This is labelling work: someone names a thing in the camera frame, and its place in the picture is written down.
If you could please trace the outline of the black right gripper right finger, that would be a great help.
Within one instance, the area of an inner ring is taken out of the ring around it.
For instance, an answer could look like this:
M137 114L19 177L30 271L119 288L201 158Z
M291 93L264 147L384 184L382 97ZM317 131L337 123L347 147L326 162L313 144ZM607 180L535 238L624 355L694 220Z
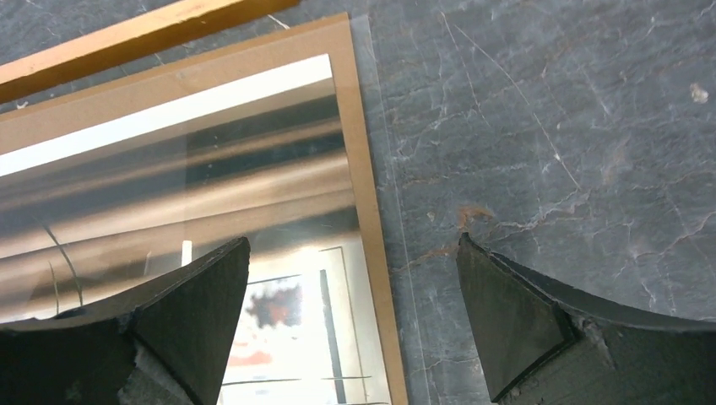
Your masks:
M714 403L713 322L600 298L468 234L457 268L493 403Z

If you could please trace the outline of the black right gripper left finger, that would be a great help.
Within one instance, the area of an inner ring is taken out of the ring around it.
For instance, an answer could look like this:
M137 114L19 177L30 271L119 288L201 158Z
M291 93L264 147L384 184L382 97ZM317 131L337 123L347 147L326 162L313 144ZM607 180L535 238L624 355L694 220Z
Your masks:
M217 403L249 257L238 237L103 300L3 324L2 403Z

